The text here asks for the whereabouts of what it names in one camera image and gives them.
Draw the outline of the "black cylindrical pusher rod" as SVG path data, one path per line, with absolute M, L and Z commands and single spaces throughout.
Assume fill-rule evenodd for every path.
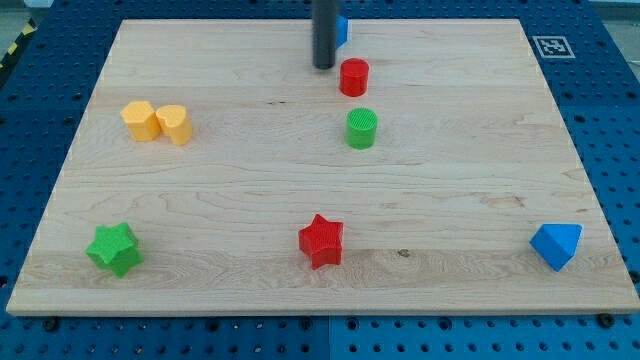
M 312 60 L 317 69 L 335 65 L 339 8 L 338 0 L 312 1 Z

